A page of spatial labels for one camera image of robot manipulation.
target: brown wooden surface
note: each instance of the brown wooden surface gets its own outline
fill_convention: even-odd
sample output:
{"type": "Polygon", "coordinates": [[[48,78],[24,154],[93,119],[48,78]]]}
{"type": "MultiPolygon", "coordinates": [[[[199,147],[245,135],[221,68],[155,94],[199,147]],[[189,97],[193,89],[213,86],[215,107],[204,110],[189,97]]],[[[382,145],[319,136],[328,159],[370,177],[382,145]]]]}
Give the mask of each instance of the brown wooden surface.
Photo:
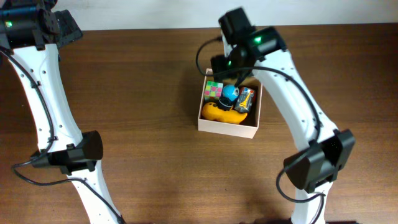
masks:
{"type": "MultiPolygon", "coordinates": [[[[279,27],[319,105],[357,143],[326,206],[327,220],[398,220],[398,24],[279,27]]],[[[275,188],[296,153],[265,92],[254,139],[197,131],[203,77],[195,53],[218,29],[85,32],[60,51],[70,109],[98,130],[110,194],[126,221],[239,223],[288,218],[275,188]]],[[[201,58],[222,53],[208,47],[201,58]]],[[[72,184],[36,187],[10,171],[37,149],[35,126],[11,66],[0,67],[0,223],[88,223],[72,184]]],[[[64,178],[57,169],[23,173],[64,178]]],[[[290,195],[294,188],[284,178],[290,195]]]]}

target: blue ball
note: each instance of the blue ball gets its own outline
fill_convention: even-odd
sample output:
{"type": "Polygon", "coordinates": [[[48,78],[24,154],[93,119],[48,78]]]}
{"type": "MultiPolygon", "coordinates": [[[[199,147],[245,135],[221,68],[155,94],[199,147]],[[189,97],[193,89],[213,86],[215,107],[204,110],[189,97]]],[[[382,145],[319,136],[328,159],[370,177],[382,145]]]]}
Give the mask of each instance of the blue ball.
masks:
{"type": "Polygon", "coordinates": [[[236,99],[238,99],[239,89],[234,85],[226,85],[223,88],[223,96],[234,102],[236,99]]]}

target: wood grain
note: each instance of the wood grain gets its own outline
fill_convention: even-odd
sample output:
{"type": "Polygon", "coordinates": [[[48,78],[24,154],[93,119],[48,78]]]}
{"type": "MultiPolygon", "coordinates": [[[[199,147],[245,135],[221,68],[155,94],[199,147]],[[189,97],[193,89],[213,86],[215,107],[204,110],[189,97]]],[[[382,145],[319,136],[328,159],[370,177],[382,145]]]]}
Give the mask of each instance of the wood grain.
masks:
{"type": "MultiPolygon", "coordinates": [[[[327,220],[398,219],[398,24],[278,27],[319,105],[357,143],[326,206],[327,220]]],[[[239,223],[288,218],[275,188],[296,153],[267,93],[254,139],[197,131],[203,77],[195,53],[218,29],[85,32],[60,51],[70,109],[98,130],[113,201],[129,223],[239,223]]],[[[221,54],[208,47],[201,58],[221,54]]],[[[16,74],[0,67],[0,223],[89,223],[72,184],[29,185],[11,171],[36,150],[35,126],[16,74]]],[[[64,178],[26,168],[35,180],[64,178]]],[[[287,179],[282,187],[290,195],[287,179]]]]}

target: white background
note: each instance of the white background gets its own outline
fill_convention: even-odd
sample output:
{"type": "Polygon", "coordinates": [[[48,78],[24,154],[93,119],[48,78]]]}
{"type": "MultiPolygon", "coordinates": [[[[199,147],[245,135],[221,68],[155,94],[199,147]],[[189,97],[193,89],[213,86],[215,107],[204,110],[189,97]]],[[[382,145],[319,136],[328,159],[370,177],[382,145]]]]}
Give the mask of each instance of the white background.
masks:
{"type": "Polygon", "coordinates": [[[159,29],[218,27],[239,6],[256,26],[398,22],[398,0],[58,0],[55,10],[83,30],[159,29]]]}

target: checkered cube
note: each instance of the checkered cube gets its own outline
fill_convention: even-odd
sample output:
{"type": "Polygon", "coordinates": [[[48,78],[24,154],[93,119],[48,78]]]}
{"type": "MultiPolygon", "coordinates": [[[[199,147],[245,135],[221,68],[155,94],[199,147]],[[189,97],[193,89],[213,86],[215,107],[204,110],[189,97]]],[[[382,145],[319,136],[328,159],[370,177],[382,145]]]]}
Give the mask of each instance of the checkered cube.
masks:
{"type": "Polygon", "coordinates": [[[205,102],[217,101],[223,92],[223,86],[224,84],[222,83],[207,81],[205,88],[205,102]]]}

